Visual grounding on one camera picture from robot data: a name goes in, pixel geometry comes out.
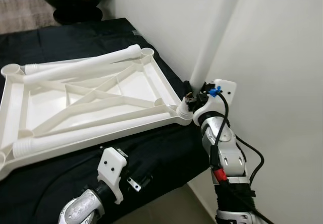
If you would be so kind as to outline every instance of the white bracket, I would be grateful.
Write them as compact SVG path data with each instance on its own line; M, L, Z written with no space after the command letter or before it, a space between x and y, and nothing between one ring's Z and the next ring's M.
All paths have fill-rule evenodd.
M123 195L119 188L120 174L127 165L127 160L114 148L109 147L103 151L99 166L97 167L97 180L104 181L116 196L116 204L123 201Z
M215 79L213 81L213 84L215 84L215 88L221 86L221 94L226 99L228 105L231 105L233 96L236 92L237 84L235 82L223 79ZM217 111L222 114L225 113L225 106L220 97L212 97L211 95L209 95L206 104L194 113L193 121L197 126L200 125L198 118L208 111Z

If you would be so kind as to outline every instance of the black cloth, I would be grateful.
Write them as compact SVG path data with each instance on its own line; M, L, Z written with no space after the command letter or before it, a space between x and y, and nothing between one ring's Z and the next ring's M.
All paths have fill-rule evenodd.
M136 43L141 47L153 48L142 36L135 35L134 30L126 19L116 19L0 35L0 66L93 57ZM156 50L154 58L174 90L182 97L181 80ZM1 91L4 82L1 78ZM208 167L199 128L194 124L172 124L110 141L102 146L125 150L129 154L130 170L136 171L136 174L149 172L153 180L141 192L127 196L121 205L105 210L99 223L110 223L183 186ZM0 223L29 223L33 207L48 182L97 150L98 146L94 146L14 170L0 182ZM62 207L79 196L86 184L97 182L99 159L94 158L58 178L45 194L31 222L57 223Z

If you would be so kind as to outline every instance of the white wall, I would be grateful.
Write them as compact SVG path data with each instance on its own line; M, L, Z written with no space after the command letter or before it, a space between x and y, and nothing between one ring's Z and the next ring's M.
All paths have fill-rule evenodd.
M212 0L113 0L182 79L189 79ZM208 80L238 83L233 130L265 165L253 189L275 223L323 223L322 0L239 0ZM258 157L245 149L249 172ZM191 181L209 212L217 206L208 173Z

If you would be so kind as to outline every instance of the white plastic tray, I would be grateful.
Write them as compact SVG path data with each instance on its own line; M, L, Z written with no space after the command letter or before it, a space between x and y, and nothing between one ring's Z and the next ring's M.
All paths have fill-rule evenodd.
M8 74L0 107L0 180L34 162L171 123L189 124L176 113L181 101L153 50L143 50L152 53L37 84L21 83L22 70Z

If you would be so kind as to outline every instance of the blue connector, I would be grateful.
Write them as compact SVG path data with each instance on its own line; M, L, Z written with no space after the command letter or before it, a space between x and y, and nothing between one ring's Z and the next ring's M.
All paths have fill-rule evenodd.
M213 96L216 97L216 95L221 91L221 86L218 86L216 89L211 89L208 93Z

